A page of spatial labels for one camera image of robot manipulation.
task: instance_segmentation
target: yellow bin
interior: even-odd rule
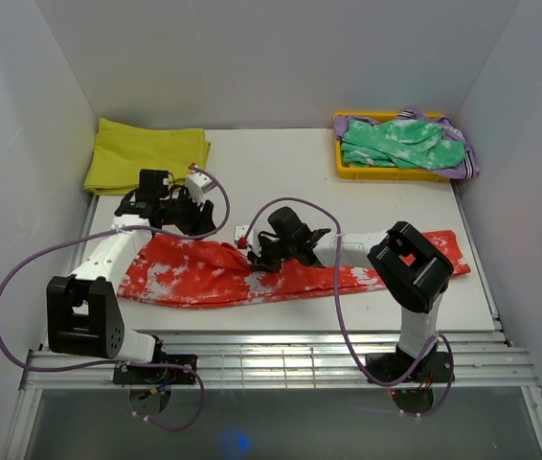
[[[353,115],[355,117],[375,118],[378,122],[390,122],[399,112],[336,112],[333,120],[339,116]],[[425,113],[428,118],[442,117],[441,113]],[[376,179],[376,180],[429,180],[432,182],[447,182],[450,179],[434,172],[417,168],[377,168],[344,166],[341,161],[341,143],[335,139],[335,156],[337,172],[342,179]]]

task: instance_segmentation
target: wire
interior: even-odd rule
[[[431,337],[428,338],[428,340],[426,340],[426,342],[424,343],[424,346],[422,347],[422,349],[420,350],[420,352],[418,353],[418,355],[414,359],[414,362],[412,363],[412,365],[409,366],[409,368],[405,371],[405,373],[402,376],[400,376],[398,379],[395,379],[395,380],[392,380],[392,381],[382,381],[382,380],[376,379],[367,370],[365,365],[361,362],[360,357],[358,356],[358,354],[354,350],[354,347],[353,347],[353,345],[352,345],[352,343],[350,341],[350,336],[348,334],[348,330],[346,329],[346,322],[344,320],[344,315],[343,315],[343,313],[341,311],[341,301],[339,299],[339,268],[341,266],[340,257],[341,257],[341,240],[342,240],[342,236],[341,236],[341,224],[339,223],[339,220],[333,214],[331,214],[329,211],[322,208],[321,206],[318,206],[315,203],[312,203],[311,201],[307,201],[306,199],[296,198],[295,196],[284,196],[284,197],[281,197],[281,198],[272,199],[271,201],[269,201],[268,203],[266,203],[264,206],[262,206],[259,209],[259,211],[252,218],[252,221],[250,222],[250,226],[248,227],[247,231],[245,232],[245,235],[244,235],[243,238],[247,240],[250,232],[254,228],[254,224],[259,219],[260,215],[267,208],[269,208],[270,206],[273,206],[276,203],[282,202],[282,201],[294,201],[294,202],[297,202],[297,203],[302,203],[302,204],[304,204],[306,206],[309,206],[311,208],[314,208],[314,209],[320,211],[325,216],[327,216],[335,224],[336,231],[337,231],[337,243],[336,243],[336,246],[335,246],[335,264],[333,266],[332,290],[333,290],[333,298],[334,298],[334,301],[335,301],[335,310],[337,312],[337,320],[339,321],[339,329],[341,331],[341,335],[344,337],[344,341],[346,342],[346,346],[348,347],[348,351],[350,352],[351,357],[353,358],[354,362],[356,363],[356,366],[358,367],[360,372],[362,372],[365,375],[367,380],[372,381],[373,383],[375,383],[375,384],[377,384],[379,386],[383,386],[383,387],[387,387],[387,388],[396,386],[396,385],[404,382],[405,380],[407,380],[410,377],[410,375],[414,372],[414,370],[416,370],[416,367],[423,360],[424,356],[426,355],[427,351],[429,350],[429,347],[431,345],[433,345],[433,343],[435,343],[437,341],[438,337],[441,338],[441,340],[443,340],[443,343],[445,344],[445,347],[447,348],[447,351],[448,351],[448,353],[450,355],[450,376],[453,376],[454,375],[454,357],[453,357],[453,354],[452,354],[452,348],[450,346],[450,342],[447,340],[445,335],[443,335],[442,333],[438,333],[437,335],[432,335]],[[451,387],[452,387],[452,379],[450,378],[448,383],[447,383],[447,386],[445,387],[445,391],[443,392],[443,395],[441,396],[440,401],[434,407],[432,407],[430,410],[428,410],[426,412],[423,412],[421,414],[419,414],[419,413],[414,414],[414,413],[409,413],[409,412],[407,412],[407,414],[410,415],[410,416],[413,416],[413,417],[425,417],[425,416],[428,416],[428,415],[431,415],[431,414],[435,413],[441,407],[441,405],[443,403],[445,403],[445,400],[447,399],[447,396],[449,395]]]
[[[203,171],[203,170],[201,170],[200,168],[197,168],[197,167],[191,167],[191,170],[196,171],[197,173],[202,173],[202,174],[206,175],[207,177],[209,177],[212,180],[212,182],[217,186],[219,191],[222,193],[222,196],[224,197],[224,202],[226,203],[226,212],[224,214],[224,219],[222,220],[222,222],[220,222],[220,224],[216,227],[215,230],[207,232],[207,233],[205,233],[203,235],[197,235],[197,236],[191,237],[191,236],[187,236],[187,235],[174,234],[174,233],[171,233],[171,232],[169,232],[167,230],[163,230],[161,228],[150,227],[150,226],[147,226],[147,225],[128,225],[128,226],[125,226],[125,227],[121,227],[119,229],[116,228],[116,229],[112,229],[112,230],[106,230],[104,232],[99,232],[99,233],[95,233],[93,235],[88,235],[87,237],[81,237],[81,238],[77,238],[75,240],[62,242],[60,244],[55,244],[54,246],[47,247],[47,248],[45,248],[45,249],[43,249],[41,251],[38,251],[38,252],[34,253],[33,255],[27,257],[26,259],[24,259],[22,262],[20,262],[14,268],[11,269],[11,271],[7,274],[7,276],[3,279],[3,281],[0,284],[0,301],[1,301],[1,296],[3,295],[3,292],[5,291],[5,288],[7,287],[7,284],[11,281],[11,279],[15,276],[15,274],[18,273],[22,268],[24,268],[26,265],[30,264],[32,261],[34,261],[34,260],[36,260],[36,259],[38,259],[40,257],[43,257],[43,256],[45,256],[47,254],[58,251],[59,249],[63,249],[65,247],[74,246],[74,245],[80,244],[82,242],[89,242],[89,241],[96,240],[96,239],[99,239],[99,238],[109,237],[109,236],[114,235],[116,233],[131,231],[131,230],[147,230],[147,231],[150,231],[152,233],[160,233],[162,235],[168,235],[170,237],[179,238],[181,240],[200,240],[202,238],[210,237],[211,235],[214,235],[215,233],[219,232],[222,229],[222,227],[224,227],[226,222],[228,221],[229,214],[231,212],[231,202],[229,200],[228,194],[226,193],[226,189],[224,189],[222,184],[220,184],[220,182],[213,175],[209,174],[208,172],[205,172],[205,171]],[[105,365],[105,364],[113,364],[113,365],[115,365],[115,364],[117,364],[119,362],[119,361],[114,360],[114,359],[98,359],[98,360],[95,360],[95,361],[88,361],[88,362],[83,362],[83,363],[80,363],[80,364],[73,364],[71,366],[64,366],[64,367],[38,367],[38,366],[32,366],[29,363],[21,361],[20,359],[17,358],[17,356],[15,356],[11,352],[11,350],[8,348],[7,344],[5,343],[5,339],[1,335],[1,331],[0,331],[0,349],[1,349],[1,352],[3,353],[3,355],[5,355],[5,357],[9,361],[11,361],[11,363],[13,363],[17,367],[19,367],[19,368],[21,368],[21,369],[23,369],[23,370],[25,370],[27,372],[67,372],[67,371],[74,371],[76,369],[83,369],[83,368],[86,368],[86,367],[100,366],[100,365]],[[179,364],[168,364],[168,363],[158,363],[158,364],[155,364],[155,363],[130,363],[130,366],[132,366],[132,367],[141,367],[141,368],[176,369],[176,370],[188,372],[189,374],[191,374],[196,379],[196,381],[198,382],[200,390],[201,390],[201,400],[200,400],[199,406],[198,406],[194,416],[192,417],[192,419],[189,422],[187,422],[186,424],[184,424],[182,426],[174,427],[174,426],[166,425],[166,426],[163,426],[163,427],[165,429],[168,429],[169,431],[181,431],[183,429],[188,428],[194,422],[196,422],[196,419],[199,417],[201,411],[203,410],[203,405],[204,405],[204,402],[205,402],[205,385],[203,384],[203,380],[196,373],[196,371],[194,371],[193,369],[190,369],[188,367],[181,366]]]

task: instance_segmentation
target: wall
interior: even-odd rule
[[[25,256],[74,237],[95,118],[34,0],[0,1],[0,280]],[[8,287],[0,323],[20,358],[45,323],[44,285],[70,254],[47,257]],[[0,457],[21,371],[0,353]]]
[[[459,115],[482,172],[464,209],[509,338],[542,383],[542,0],[524,0]]]
[[[518,0],[36,0],[95,112],[141,127],[325,127],[455,112]]]

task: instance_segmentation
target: yellow towel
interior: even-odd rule
[[[205,168],[209,148],[203,129],[141,129],[101,118],[83,188],[97,195],[125,195],[137,188],[141,169],[170,171],[183,182],[191,163]]]

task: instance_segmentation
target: red and white patterned cloth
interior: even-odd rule
[[[454,232],[424,236],[452,262],[453,276],[471,271]],[[221,309],[332,295],[332,272],[332,268],[286,261],[279,273],[253,273],[245,256],[231,244],[157,235],[128,269],[118,294],[166,307]],[[339,286],[345,294],[383,289],[384,283],[374,270],[342,266]]]

